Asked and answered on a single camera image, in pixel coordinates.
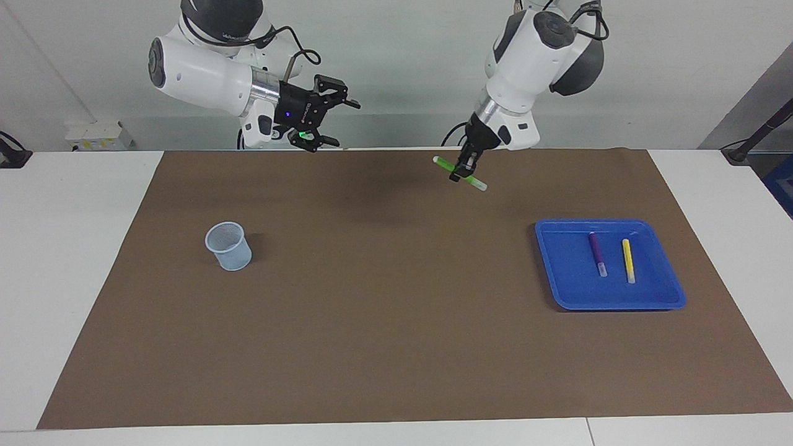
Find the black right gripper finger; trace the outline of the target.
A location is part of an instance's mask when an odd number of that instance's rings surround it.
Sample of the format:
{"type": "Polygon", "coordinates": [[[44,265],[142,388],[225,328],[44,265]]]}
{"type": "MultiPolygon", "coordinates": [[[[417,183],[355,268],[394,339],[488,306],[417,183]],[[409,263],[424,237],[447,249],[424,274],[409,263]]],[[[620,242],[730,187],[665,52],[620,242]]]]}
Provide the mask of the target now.
{"type": "Polygon", "coordinates": [[[313,79],[313,109],[315,112],[326,112],[337,105],[348,105],[361,109],[361,104],[348,98],[348,85],[341,79],[316,74],[313,79]]]}
{"type": "Polygon", "coordinates": [[[337,139],[321,135],[315,128],[291,127],[287,138],[292,146],[311,153],[317,152],[325,146],[340,147],[340,142],[337,139]]]}

